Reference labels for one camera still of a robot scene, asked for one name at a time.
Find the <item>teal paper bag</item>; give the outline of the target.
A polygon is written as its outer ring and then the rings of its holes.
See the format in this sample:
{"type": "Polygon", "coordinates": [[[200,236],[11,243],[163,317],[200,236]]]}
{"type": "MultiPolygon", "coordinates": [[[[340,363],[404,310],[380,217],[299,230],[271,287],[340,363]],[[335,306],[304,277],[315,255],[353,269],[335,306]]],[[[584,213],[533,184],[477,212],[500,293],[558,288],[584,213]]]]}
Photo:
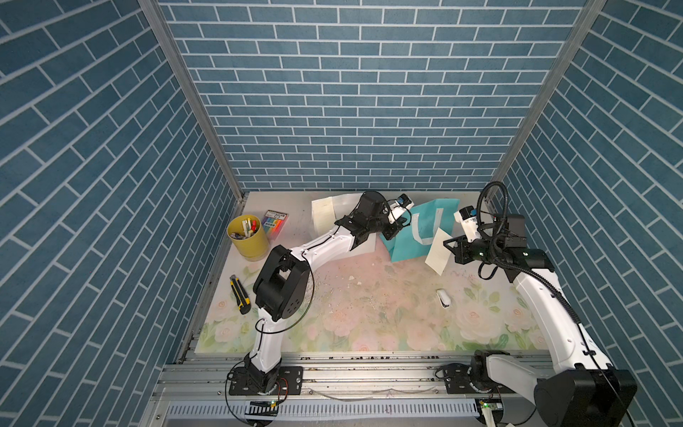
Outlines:
{"type": "Polygon", "coordinates": [[[451,234],[460,199],[434,199],[410,209],[410,224],[392,240],[381,237],[392,263],[427,256],[438,230],[451,234]]]}

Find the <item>short white receipt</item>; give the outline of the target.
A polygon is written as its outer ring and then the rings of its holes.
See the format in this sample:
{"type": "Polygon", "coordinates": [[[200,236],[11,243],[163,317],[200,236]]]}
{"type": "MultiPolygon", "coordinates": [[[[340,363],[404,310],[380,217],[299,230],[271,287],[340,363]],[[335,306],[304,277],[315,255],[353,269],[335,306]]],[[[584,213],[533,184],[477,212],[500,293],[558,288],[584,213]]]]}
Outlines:
{"type": "Polygon", "coordinates": [[[426,265],[439,276],[443,275],[451,256],[451,252],[444,246],[444,242],[450,238],[451,236],[446,231],[437,229],[430,246],[430,251],[425,259],[426,265]]]}

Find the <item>white stapler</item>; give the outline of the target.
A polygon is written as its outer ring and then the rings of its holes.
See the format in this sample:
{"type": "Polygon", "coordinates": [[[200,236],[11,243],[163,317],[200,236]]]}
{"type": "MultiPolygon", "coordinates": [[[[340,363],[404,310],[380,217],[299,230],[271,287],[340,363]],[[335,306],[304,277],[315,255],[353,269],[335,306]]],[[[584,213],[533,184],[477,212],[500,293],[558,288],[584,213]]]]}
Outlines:
{"type": "Polygon", "coordinates": [[[452,305],[452,300],[446,290],[444,290],[443,288],[439,288],[436,291],[436,294],[438,296],[439,303],[444,309],[447,309],[452,305]]]}

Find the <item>long white receipt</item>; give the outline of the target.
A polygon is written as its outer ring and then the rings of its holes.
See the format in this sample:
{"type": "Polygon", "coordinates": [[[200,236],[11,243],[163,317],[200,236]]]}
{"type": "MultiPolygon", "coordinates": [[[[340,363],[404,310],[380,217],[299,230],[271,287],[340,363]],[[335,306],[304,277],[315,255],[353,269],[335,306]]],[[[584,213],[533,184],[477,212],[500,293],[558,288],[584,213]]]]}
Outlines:
{"type": "Polygon", "coordinates": [[[334,201],[331,197],[324,197],[311,202],[311,220],[315,237],[319,237],[332,229],[336,218],[334,201]]]}

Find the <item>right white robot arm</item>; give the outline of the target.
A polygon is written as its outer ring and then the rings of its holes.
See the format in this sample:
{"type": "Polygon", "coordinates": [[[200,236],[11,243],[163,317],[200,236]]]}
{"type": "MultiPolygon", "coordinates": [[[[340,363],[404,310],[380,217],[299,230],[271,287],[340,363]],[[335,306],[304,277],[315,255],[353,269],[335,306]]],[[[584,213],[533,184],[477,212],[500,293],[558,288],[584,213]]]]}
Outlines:
{"type": "Polygon", "coordinates": [[[490,239],[450,238],[443,244],[459,264],[482,262],[503,270],[532,312],[551,355],[552,369],[523,365],[501,350],[478,350],[471,359],[473,388],[503,386],[535,406],[548,426],[617,426],[630,420],[638,384],[595,343],[560,291],[551,260],[541,249],[500,249],[490,239]]]}

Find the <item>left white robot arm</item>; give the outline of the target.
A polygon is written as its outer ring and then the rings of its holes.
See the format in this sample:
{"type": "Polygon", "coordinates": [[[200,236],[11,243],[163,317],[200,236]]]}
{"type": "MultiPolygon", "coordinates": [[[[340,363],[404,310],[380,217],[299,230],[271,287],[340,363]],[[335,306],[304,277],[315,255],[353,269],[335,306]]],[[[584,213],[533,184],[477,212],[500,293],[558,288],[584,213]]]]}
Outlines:
{"type": "Polygon", "coordinates": [[[413,203],[399,199],[374,200],[361,197],[348,215],[334,223],[324,235],[294,248],[274,247],[254,282],[259,320],[254,328],[254,348],[244,357],[247,387],[256,394],[268,394],[276,386],[282,363],[282,342],[290,329],[287,320],[299,310],[314,271],[348,254],[376,233],[393,239],[408,224],[405,217],[413,203]]]}

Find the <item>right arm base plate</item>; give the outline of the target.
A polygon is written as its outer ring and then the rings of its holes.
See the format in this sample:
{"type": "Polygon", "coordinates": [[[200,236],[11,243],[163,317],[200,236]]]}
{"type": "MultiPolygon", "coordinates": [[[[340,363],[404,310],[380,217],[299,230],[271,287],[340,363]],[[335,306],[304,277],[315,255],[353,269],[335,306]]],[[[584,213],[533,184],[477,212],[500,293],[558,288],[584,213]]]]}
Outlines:
{"type": "Polygon", "coordinates": [[[451,363],[436,369],[434,376],[444,383],[449,395],[478,393],[486,395],[514,394],[514,391],[493,383],[476,382],[470,376],[471,367],[461,363],[451,363]]]}

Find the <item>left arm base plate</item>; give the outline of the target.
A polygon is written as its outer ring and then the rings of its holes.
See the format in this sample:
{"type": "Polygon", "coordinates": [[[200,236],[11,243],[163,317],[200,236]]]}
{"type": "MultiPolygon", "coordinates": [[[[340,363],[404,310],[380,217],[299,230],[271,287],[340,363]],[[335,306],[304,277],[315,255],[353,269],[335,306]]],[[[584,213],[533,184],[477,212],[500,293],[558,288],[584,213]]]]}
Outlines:
{"type": "Polygon", "coordinates": [[[232,371],[228,380],[229,396],[300,395],[304,369],[301,366],[278,366],[268,373],[256,368],[243,366],[232,371]]]}

